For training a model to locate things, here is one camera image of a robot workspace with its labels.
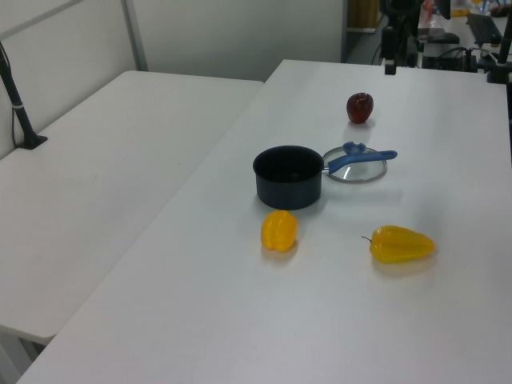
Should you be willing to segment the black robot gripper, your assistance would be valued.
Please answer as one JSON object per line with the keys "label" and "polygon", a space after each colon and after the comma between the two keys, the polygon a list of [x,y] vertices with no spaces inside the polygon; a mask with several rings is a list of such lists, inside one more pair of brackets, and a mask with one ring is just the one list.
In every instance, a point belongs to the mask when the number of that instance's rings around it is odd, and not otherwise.
{"label": "black robot gripper", "polygon": [[407,67],[417,66],[417,39],[407,29],[388,26],[382,30],[381,58],[385,75],[396,75],[395,61],[405,61]]}

